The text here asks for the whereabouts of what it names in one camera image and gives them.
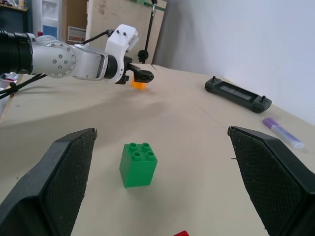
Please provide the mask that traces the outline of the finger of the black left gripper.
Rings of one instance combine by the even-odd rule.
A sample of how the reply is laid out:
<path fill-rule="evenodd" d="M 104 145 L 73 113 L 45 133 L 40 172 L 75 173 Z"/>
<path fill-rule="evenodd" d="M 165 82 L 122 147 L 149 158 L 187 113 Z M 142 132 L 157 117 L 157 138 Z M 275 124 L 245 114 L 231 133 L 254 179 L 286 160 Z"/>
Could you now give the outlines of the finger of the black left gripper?
<path fill-rule="evenodd" d="M 129 69 L 134 73 L 134 81 L 137 83 L 149 83 L 154 79 L 151 71 L 142 70 L 140 67 L 129 64 Z"/>

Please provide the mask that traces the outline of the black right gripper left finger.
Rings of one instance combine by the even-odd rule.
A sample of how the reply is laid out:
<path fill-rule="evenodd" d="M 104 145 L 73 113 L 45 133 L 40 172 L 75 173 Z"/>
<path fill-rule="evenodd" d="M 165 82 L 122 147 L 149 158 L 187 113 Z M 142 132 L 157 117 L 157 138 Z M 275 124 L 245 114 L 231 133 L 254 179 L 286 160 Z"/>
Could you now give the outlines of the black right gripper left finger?
<path fill-rule="evenodd" d="M 69 236 L 84 199 L 95 128 L 54 141 L 0 205 L 2 236 Z"/>

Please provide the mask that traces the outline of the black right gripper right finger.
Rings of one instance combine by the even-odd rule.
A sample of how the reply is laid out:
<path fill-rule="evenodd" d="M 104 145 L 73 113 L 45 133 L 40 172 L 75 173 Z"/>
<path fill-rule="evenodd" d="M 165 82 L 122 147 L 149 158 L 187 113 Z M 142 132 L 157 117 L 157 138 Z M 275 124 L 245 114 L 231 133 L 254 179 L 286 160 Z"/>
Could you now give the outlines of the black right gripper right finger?
<path fill-rule="evenodd" d="M 242 180 L 271 236 L 315 234 L 315 175 L 278 138 L 237 126 L 227 132 Z"/>

